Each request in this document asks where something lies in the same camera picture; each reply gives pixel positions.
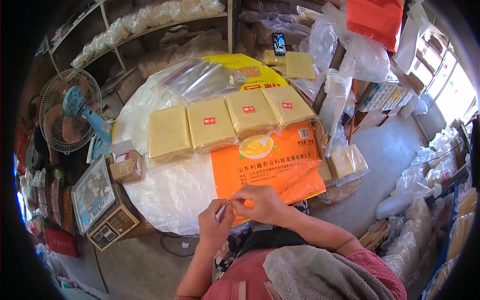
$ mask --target hand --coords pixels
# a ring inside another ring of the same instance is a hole
[[[215,215],[222,205],[226,205],[219,220]],[[233,207],[225,199],[214,199],[210,205],[198,215],[198,225],[200,226],[200,241],[197,248],[215,254],[227,241],[232,226]]]
[[[245,206],[245,200],[253,201],[253,208]],[[277,226],[286,223],[291,211],[270,185],[244,185],[233,194],[230,202],[238,215]]]

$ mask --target electric fan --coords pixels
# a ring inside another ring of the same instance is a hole
[[[48,85],[40,105],[40,129],[53,149],[70,154],[95,134],[112,143],[112,129],[100,116],[100,87],[88,72],[69,69]]]

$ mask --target phone screen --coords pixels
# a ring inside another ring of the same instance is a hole
[[[272,33],[272,41],[275,55],[285,56],[287,49],[285,48],[285,40],[283,39],[283,33]]]

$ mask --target person's right hand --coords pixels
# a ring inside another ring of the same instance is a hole
[[[253,208],[244,206],[245,200],[253,201]],[[230,202],[238,215],[260,223],[282,226],[288,220],[288,205],[270,185],[244,185],[232,195]]]

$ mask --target fan grille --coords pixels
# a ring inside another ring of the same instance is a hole
[[[74,85],[82,88],[85,105],[100,115],[100,87],[90,73],[81,69],[69,69],[58,74],[48,85],[40,105],[40,128],[45,140],[50,147],[66,154],[82,148],[95,134],[92,126],[81,116],[71,117],[63,113],[66,92]]]

